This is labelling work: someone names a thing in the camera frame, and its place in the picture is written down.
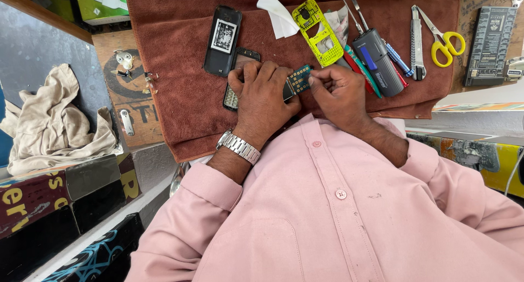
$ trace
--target scissors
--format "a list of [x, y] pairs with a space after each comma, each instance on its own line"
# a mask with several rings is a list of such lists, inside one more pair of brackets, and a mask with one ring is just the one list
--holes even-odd
[[[462, 35], [458, 34], [455, 31], [448, 31], [445, 33], [440, 32], [435, 27], [435, 25], [433, 25], [431, 20], [429, 20], [428, 16], [426, 16], [419, 7], [417, 7], [417, 9], [419, 9], [419, 12], [422, 15], [422, 18], [424, 18], [424, 21], [426, 22], [429, 29], [433, 33], [433, 36], [435, 37], [435, 42], [431, 46], [431, 58], [433, 59], [433, 62], [438, 67], [442, 67], [442, 68], [448, 67], [451, 64], [451, 62], [453, 62], [453, 57], [451, 55], [453, 54], [455, 56], [458, 56], [462, 54], [464, 50], [466, 49], [466, 42], [464, 41], [464, 38], [462, 37]], [[444, 41], [445, 45], [442, 44], [442, 42], [439, 40], [437, 36], [440, 36], [440, 38]], [[456, 37], [458, 40], [460, 40], [460, 46], [461, 46], [460, 51], [457, 52], [455, 48], [453, 47], [453, 45], [450, 43], [449, 39], [451, 37]], [[448, 58], [448, 62], [446, 64], [440, 64], [438, 60], [436, 59], [437, 50], [440, 50], [444, 54], [444, 56]]]

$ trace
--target white cable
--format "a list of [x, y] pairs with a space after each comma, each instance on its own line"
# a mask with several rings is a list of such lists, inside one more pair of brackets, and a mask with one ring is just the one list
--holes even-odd
[[101, 2], [102, 5], [108, 8], [111, 8], [111, 9], [121, 8], [127, 11], [127, 4], [120, 0], [96, 0], [96, 1]]
[[[524, 117], [522, 118], [522, 130], [524, 130]], [[519, 163], [520, 163], [522, 157], [524, 157], [524, 150], [520, 153], [519, 158], [517, 159], [517, 163], [515, 164], [515, 166], [513, 167], [513, 171], [511, 171], [511, 174], [509, 175], [508, 182], [506, 183], [506, 190], [504, 190], [504, 196], [508, 195], [509, 184], [511, 183], [511, 179], [513, 178], [513, 175], [515, 174], [515, 171], [517, 170], [517, 167], [519, 167]]]

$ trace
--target hand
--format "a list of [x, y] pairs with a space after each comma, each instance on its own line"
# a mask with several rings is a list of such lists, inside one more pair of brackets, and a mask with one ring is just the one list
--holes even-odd
[[[227, 76], [231, 89], [239, 98], [239, 122], [233, 134], [260, 150], [269, 137], [300, 111], [298, 96], [284, 103], [285, 79], [293, 73], [275, 62], [249, 62]], [[244, 82], [239, 77], [244, 74]]]
[[361, 138], [375, 122], [366, 113], [364, 77], [350, 69], [331, 65], [311, 70], [311, 93], [326, 118], [339, 129]]

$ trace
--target man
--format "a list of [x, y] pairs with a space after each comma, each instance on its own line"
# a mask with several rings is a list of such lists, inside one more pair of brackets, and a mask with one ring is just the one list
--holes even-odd
[[291, 72], [273, 62], [231, 71], [232, 134], [245, 143], [230, 146], [226, 133], [189, 170], [132, 253], [127, 281], [524, 279], [524, 210], [477, 171], [369, 118], [364, 79], [344, 67], [309, 78], [329, 121], [302, 118], [250, 170], [252, 148], [300, 110], [298, 97], [282, 100]]

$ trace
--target shirt pocket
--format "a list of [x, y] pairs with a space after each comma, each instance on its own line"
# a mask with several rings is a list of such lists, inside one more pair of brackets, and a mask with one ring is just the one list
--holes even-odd
[[221, 234], [204, 253], [194, 281], [304, 281], [291, 223], [254, 219]]

